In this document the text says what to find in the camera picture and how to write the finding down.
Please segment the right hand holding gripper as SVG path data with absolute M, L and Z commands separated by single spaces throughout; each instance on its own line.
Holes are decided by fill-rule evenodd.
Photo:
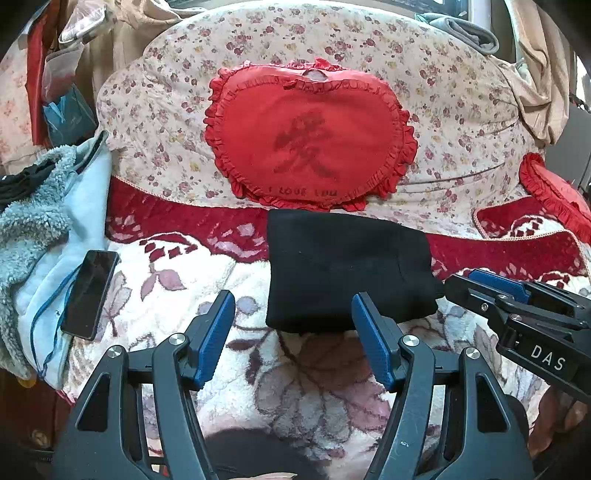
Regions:
M 567 433 L 577 427 L 587 416 L 588 404 L 555 386 L 549 387 L 539 403 L 538 416 L 529 434 L 528 450 L 535 458 L 552 443 L 555 434 Z

